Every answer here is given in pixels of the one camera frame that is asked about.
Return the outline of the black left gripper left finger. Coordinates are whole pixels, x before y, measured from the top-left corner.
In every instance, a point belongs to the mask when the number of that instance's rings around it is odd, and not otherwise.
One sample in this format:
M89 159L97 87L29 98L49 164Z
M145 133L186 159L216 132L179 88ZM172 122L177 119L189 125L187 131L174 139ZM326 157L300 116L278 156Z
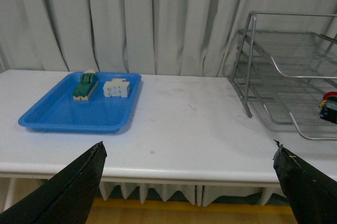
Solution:
M1 223L86 223L107 153L99 142L1 213Z

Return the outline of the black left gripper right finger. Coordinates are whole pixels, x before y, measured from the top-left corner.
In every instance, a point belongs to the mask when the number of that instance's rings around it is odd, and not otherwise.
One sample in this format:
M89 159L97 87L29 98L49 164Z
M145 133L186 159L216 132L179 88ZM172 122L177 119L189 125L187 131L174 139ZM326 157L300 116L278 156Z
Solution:
M336 223L336 181L276 145L273 168L297 223Z

